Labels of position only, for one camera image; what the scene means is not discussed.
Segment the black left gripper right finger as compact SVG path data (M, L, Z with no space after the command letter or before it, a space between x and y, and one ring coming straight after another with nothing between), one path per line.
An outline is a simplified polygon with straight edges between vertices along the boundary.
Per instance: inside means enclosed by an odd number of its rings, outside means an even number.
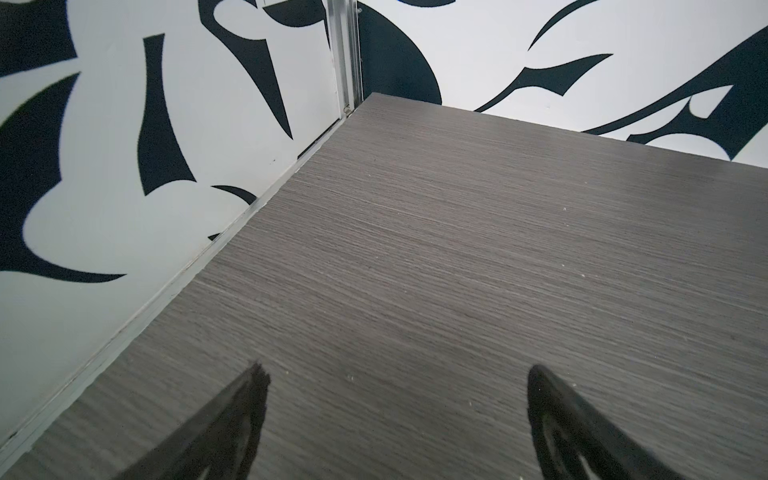
M680 479L543 364L527 377L531 436L545 479Z

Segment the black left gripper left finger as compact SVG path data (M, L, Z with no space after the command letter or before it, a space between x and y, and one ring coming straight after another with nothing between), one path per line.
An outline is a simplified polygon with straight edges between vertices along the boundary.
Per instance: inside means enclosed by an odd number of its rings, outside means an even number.
M270 375L253 363L118 479L246 479L258 453Z

